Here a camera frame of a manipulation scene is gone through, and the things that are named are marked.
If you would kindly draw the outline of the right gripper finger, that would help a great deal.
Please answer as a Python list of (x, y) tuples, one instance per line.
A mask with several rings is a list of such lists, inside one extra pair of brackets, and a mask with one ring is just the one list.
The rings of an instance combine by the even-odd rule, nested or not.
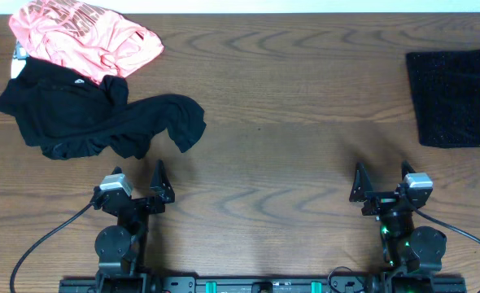
[(401, 163), (401, 177), (403, 179), (406, 178), (406, 176), (409, 175), (409, 173), (415, 173), (415, 172), (416, 171), (414, 170), (412, 165), (407, 160), (404, 160)]
[(367, 199), (367, 193), (373, 192), (369, 174), (365, 166), (358, 162), (356, 164), (355, 177), (349, 197), (350, 202), (364, 202)]

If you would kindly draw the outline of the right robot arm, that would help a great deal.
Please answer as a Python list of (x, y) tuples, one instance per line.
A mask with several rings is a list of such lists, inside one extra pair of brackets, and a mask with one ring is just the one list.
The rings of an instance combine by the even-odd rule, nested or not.
[(364, 216), (381, 223), (383, 260), (390, 265), (365, 281), (365, 292), (435, 292), (434, 274), (442, 269), (447, 236), (432, 227), (413, 223), (412, 215), (424, 207), (434, 183), (404, 161), (402, 181), (393, 191), (375, 191), (365, 166), (356, 164), (349, 200), (361, 202)]

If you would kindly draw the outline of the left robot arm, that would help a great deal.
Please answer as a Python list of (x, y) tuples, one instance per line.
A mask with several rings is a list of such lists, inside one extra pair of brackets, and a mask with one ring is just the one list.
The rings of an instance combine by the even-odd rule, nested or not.
[(134, 199), (133, 185), (119, 167), (94, 188), (90, 200), (94, 209), (117, 218), (117, 223), (103, 229), (94, 242), (98, 255), (96, 293), (158, 293), (163, 290), (160, 278), (144, 266), (149, 218), (165, 212), (165, 205), (175, 201), (162, 160), (156, 162), (150, 190), (152, 195)]

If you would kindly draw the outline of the black t-shirt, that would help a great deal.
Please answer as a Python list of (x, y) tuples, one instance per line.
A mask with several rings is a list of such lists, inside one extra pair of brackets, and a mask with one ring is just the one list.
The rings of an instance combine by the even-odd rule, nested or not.
[(123, 158), (146, 156), (152, 138), (167, 131), (181, 152), (203, 136), (204, 110), (180, 94), (129, 102), (125, 79), (100, 84), (59, 65), (28, 57), (0, 95), (0, 112), (13, 116), (26, 145), (52, 160), (99, 155), (110, 147)]

